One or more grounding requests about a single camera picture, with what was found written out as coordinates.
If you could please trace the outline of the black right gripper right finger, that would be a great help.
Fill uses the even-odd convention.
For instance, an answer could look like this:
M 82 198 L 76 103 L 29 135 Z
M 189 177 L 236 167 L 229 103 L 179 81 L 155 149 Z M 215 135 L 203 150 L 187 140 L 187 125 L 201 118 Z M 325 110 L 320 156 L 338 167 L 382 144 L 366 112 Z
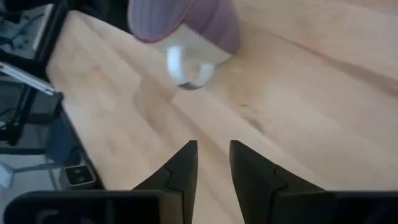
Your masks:
M 332 223 L 333 194 L 273 163 L 238 140 L 229 147 L 234 189 L 245 223 Z

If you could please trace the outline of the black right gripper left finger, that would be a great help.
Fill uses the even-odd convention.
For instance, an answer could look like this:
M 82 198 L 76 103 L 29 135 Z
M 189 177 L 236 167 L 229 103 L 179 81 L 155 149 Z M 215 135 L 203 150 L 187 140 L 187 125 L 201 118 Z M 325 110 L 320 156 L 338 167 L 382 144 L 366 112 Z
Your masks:
M 160 169 L 135 187 L 136 190 L 161 190 L 182 198 L 184 224 L 191 224 L 197 189 L 198 143 L 190 140 Z

